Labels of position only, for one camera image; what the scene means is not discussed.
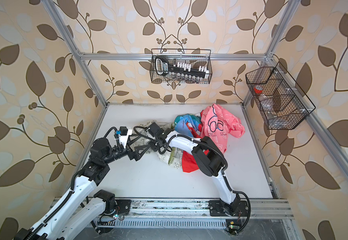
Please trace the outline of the clear bottle red cap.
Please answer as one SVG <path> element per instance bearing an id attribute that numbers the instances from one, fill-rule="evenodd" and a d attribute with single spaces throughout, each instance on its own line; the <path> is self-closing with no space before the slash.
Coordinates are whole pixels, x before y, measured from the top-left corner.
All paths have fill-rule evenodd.
<path id="1" fill-rule="evenodd" d="M 259 103 L 259 111 L 267 119 L 273 119 L 278 117 L 278 111 L 280 109 L 280 99 L 278 96 L 266 95 L 264 88 L 260 85 L 254 86 L 255 96 Z"/>

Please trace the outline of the black socket holder tool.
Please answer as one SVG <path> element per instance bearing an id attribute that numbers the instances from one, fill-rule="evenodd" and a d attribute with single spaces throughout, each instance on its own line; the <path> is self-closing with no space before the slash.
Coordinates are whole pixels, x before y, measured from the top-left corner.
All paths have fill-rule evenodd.
<path id="1" fill-rule="evenodd" d="M 190 55 L 157 55 L 152 57 L 152 68 L 155 74 L 167 78 L 191 77 L 208 79 L 212 75 L 211 63 L 208 57 Z"/>

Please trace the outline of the pink printed cloth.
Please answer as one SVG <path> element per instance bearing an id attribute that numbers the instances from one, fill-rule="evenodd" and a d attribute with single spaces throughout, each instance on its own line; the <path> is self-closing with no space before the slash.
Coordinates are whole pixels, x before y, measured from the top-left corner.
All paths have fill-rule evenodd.
<path id="1" fill-rule="evenodd" d="M 223 154 L 227 151 L 230 135 L 241 138 L 245 134 L 241 120 L 218 104 L 208 106 L 200 116 L 201 137 L 209 137 Z"/>

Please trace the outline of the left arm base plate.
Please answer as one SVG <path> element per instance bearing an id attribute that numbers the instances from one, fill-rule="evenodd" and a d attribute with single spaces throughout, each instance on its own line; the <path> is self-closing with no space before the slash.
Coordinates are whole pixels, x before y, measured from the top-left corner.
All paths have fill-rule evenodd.
<path id="1" fill-rule="evenodd" d="M 115 199 L 105 202 L 105 211 L 100 216 L 115 217 L 116 215 L 128 215 L 131 210 L 131 200 Z"/>

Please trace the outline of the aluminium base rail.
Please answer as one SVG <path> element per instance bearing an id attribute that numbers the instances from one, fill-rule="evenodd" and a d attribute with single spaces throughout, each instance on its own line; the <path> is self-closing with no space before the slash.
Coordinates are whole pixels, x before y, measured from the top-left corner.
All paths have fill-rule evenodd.
<path id="1" fill-rule="evenodd" d="M 212 217 L 208 202 L 217 199 L 162 199 L 133 198 L 128 215 L 98 216 L 98 228 L 152 229 L 221 229 L 226 230 L 234 217 Z M 251 199 L 249 221 L 269 220 L 289 223 L 294 220 L 287 200 Z"/>

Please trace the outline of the red cloth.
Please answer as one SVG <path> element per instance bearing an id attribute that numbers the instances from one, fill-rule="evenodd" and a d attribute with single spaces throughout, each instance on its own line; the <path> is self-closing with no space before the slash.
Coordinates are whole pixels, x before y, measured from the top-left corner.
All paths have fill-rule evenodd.
<path id="1" fill-rule="evenodd" d="M 189 128 L 190 136 L 195 138 L 202 138 L 203 135 L 199 135 L 196 129 L 193 127 Z M 199 169 L 194 157 L 186 151 L 183 151 L 182 155 L 182 170 L 185 173 L 191 173 Z"/>

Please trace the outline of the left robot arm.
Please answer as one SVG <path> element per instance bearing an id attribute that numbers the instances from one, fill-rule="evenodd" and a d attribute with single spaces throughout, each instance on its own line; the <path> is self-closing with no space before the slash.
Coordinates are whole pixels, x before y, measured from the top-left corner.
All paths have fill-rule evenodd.
<path id="1" fill-rule="evenodd" d="M 98 191 L 92 199 L 89 194 L 108 174 L 109 164 L 125 156 L 130 160 L 140 160 L 151 147 L 159 147 L 162 129 L 155 123 L 145 127 L 148 135 L 138 132 L 139 127 L 127 127 L 114 131 L 116 145 L 111 146 L 106 136 L 93 142 L 88 162 L 77 171 L 71 180 L 70 188 L 61 199 L 33 227 L 20 229 L 16 240 L 73 240 L 87 225 L 95 227 L 94 222 L 101 214 L 114 216 L 120 209 L 113 193 Z"/>

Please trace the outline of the multicolour striped cloth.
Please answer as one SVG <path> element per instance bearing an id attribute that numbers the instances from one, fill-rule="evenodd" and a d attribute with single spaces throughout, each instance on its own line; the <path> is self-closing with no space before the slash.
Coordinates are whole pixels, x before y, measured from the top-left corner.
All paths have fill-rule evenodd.
<path id="1" fill-rule="evenodd" d="M 196 115 L 177 116 L 174 120 L 174 130 L 188 137 L 200 138 L 202 127 L 201 119 Z"/>

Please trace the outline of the white green patterned cloth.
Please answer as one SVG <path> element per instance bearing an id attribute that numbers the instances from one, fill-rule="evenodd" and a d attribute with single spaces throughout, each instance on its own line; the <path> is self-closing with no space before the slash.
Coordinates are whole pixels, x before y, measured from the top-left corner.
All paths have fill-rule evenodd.
<path id="1" fill-rule="evenodd" d="M 146 124 L 139 125 L 133 128 L 133 134 L 132 137 L 143 137 L 149 140 L 153 140 L 153 137 L 147 132 L 147 128 L 150 124 L 153 122 L 157 123 L 162 129 L 173 129 L 174 125 L 172 124 L 165 124 L 165 123 L 158 123 L 156 121 L 150 121 Z M 167 143 L 165 148 L 160 148 L 159 150 L 153 150 L 151 153 L 146 154 L 153 154 L 156 155 L 159 160 L 168 166 L 175 168 L 175 169 L 181 169 L 182 168 L 182 155 L 183 150 L 176 148 L 176 147 L 170 147 Z"/>

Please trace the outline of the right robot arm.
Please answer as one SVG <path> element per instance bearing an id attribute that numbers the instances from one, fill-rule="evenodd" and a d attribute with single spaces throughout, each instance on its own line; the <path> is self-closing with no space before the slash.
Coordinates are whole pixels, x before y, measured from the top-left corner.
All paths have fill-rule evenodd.
<path id="1" fill-rule="evenodd" d="M 139 139 L 147 140 L 147 143 L 134 147 Z M 176 148 L 192 155 L 199 170 L 213 179 L 219 193 L 219 201 L 209 205 L 210 213 L 237 218 L 236 222 L 226 227 L 230 235 L 240 234 L 247 226 L 251 216 L 248 195 L 230 186 L 225 172 L 228 168 L 227 160 L 211 138 L 189 137 L 173 129 L 163 130 L 156 123 L 151 123 L 148 127 L 135 126 L 128 138 L 128 145 L 136 151 L 136 160 L 149 149 L 163 155 Z"/>

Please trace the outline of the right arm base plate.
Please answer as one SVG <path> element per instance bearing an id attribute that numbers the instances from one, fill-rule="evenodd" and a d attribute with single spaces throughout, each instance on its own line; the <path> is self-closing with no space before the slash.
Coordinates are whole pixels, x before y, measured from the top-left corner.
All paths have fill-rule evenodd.
<path id="1" fill-rule="evenodd" d="M 247 201 L 238 200 L 231 204 L 226 204 L 222 200 L 212 200 L 208 202 L 208 208 L 212 217 L 247 217 L 251 213 L 251 208 Z"/>

